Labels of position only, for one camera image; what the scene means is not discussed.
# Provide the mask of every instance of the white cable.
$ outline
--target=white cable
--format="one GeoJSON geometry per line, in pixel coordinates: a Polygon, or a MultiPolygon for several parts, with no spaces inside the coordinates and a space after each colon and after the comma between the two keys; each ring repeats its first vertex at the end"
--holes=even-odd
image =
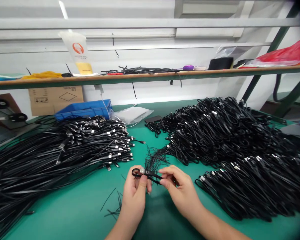
{"type": "Polygon", "coordinates": [[[105,108],[106,108],[106,110],[107,110],[108,117],[109,117],[109,120],[110,120],[110,113],[109,113],[109,111],[108,111],[108,108],[107,108],[106,104],[104,103],[104,100],[103,100],[103,97],[102,97],[102,93],[100,93],[100,95],[101,95],[101,99],[102,99],[103,105],[105,106],[105,108]]]}
{"type": "MultiPolygon", "coordinates": [[[[140,121],[143,119],[143,116],[141,115],[141,119],[140,119],[140,121]]],[[[140,122],[139,121],[139,122],[140,122]]],[[[137,122],[135,125],[137,125],[139,122],[137,122]]],[[[132,125],[132,126],[130,126],[130,127],[134,127],[135,125],[132,125]]],[[[126,127],[126,128],[128,128],[128,127],[126,127]]]]}
{"type": "Polygon", "coordinates": [[[121,119],[120,118],[118,118],[117,116],[115,116],[115,115],[113,115],[113,117],[116,117],[119,121],[121,121],[121,119]]]}

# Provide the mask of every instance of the cardboard box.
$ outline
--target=cardboard box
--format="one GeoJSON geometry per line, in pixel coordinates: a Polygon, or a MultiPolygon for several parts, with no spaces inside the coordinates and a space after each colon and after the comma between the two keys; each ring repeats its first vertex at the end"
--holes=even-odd
{"type": "Polygon", "coordinates": [[[29,89],[32,116],[53,115],[71,103],[83,102],[81,86],[29,89]]]}

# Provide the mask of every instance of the green workbench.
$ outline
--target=green workbench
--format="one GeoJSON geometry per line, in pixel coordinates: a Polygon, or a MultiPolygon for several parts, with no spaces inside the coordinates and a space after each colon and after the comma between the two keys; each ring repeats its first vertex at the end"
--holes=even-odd
{"type": "MultiPolygon", "coordinates": [[[[164,116],[176,109],[195,104],[195,100],[175,101],[165,103],[147,103],[138,106],[155,110],[151,116],[164,116]]],[[[114,106],[118,111],[125,106],[114,106]]],[[[121,163],[120,168],[111,166],[97,170],[84,180],[55,191],[39,200],[32,207],[33,215],[24,216],[6,235],[5,240],[95,240],[104,239],[114,226],[113,216],[104,217],[110,211],[118,208],[117,192],[123,193],[123,185],[128,170],[133,165],[144,165],[149,147],[162,148],[168,143],[166,133],[155,138],[141,121],[134,127],[128,128],[130,136],[146,141],[146,144],[135,142],[132,148],[134,161],[121,163]],[[100,211],[109,194],[102,211],[100,211]]],[[[182,165],[176,158],[167,156],[171,164],[178,166],[189,174],[194,181],[199,175],[213,168],[203,164],[182,165]]],[[[260,219],[244,219],[236,221],[230,218],[219,205],[204,191],[195,186],[203,205],[219,218],[234,228],[255,240],[267,239],[298,239],[300,236],[300,214],[295,217],[278,216],[271,223],[260,219]]],[[[152,193],[146,195],[146,208],[143,219],[135,233],[134,239],[201,239],[197,231],[184,219],[174,206],[168,192],[161,185],[153,185],[152,193]]]]}

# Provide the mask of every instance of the finger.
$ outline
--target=finger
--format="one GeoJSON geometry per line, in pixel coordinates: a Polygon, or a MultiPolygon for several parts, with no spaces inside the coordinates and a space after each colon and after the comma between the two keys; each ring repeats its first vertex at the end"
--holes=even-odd
{"type": "Polygon", "coordinates": [[[160,180],[160,184],[168,190],[172,199],[176,199],[178,197],[177,195],[179,190],[176,188],[171,179],[163,178],[160,180]]]}
{"type": "Polygon", "coordinates": [[[186,174],[174,165],[160,169],[159,173],[173,175],[180,184],[183,184],[183,179],[186,177],[186,174]]]}
{"type": "Polygon", "coordinates": [[[147,188],[147,180],[148,180],[148,177],[146,175],[141,176],[135,196],[136,195],[137,195],[137,197],[140,197],[142,195],[145,196],[145,192],[146,192],[146,188],[147,188]]]}
{"type": "Polygon", "coordinates": [[[136,189],[138,189],[138,185],[139,185],[139,180],[140,180],[140,178],[136,178],[135,179],[135,187],[136,187],[136,189]]]}
{"type": "Polygon", "coordinates": [[[171,183],[173,183],[174,186],[176,186],[176,179],[173,175],[168,175],[166,179],[168,179],[171,183]]]}
{"type": "Polygon", "coordinates": [[[150,179],[147,180],[147,191],[148,191],[148,194],[150,194],[152,192],[152,182],[150,179]]]}
{"type": "Polygon", "coordinates": [[[125,182],[125,186],[129,186],[129,187],[135,187],[136,186],[136,183],[135,183],[135,177],[132,175],[132,170],[134,168],[138,168],[140,169],[141,168],[141,165],[135,165],[135,166],[132,166],[129,171],[128,171],[128,175],[127,175],[127,178],[126,178],[126,182],[125,182]]]}

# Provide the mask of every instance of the cable bundle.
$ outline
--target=cable bundle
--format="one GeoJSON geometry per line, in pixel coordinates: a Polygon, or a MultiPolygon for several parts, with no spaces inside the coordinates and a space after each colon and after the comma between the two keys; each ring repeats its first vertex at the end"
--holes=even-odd
{"type": "Polygon", "coordinates": [[[278,214],[300,212],[300,156],[238,158],[195,182],[236,220],[256,217],[271,222],[278,214]]]}
{"type": "Polygon", "coordinates": [[[0,239],[48,192],[133,160],[122,121],[78,117],[38,130],[0,151],[0,239]]]}
{"type": "Polygon", "coordinates": [[[123,68],[121,71],[123,74],[141,74],[141,73],[165,73],[165,72],[180,72],[181,70],[177,69],[170,69],[170,68],[145,68],[145,67],[136,67],[136,68],[127,68],[127,67],[120,67],[123,68]]]}
{"type": "Polygon", "coordinates": [[[250,108],[231,97],[206,98],[170,113],[150,127],[169,133],[166,153],[184,165],[202,162],[218,168],[222,161],[247,156],[300,154],[300,146],[268,126],[270,119],[266,115],[253,116],[250,108]]]}
{"type": "MultiPolygon", "coordinates": [[[[167,161],[165,148],[157,149],[157,148],[149,148],[148,147],[148,156],[145,161],[144,168],[149,170],[151,173],[157,174],[162,165],[168,166],[170,163],[167,161]]],[[[160,181],[160,179],[153,176],[156,181],[160,181]]]]}

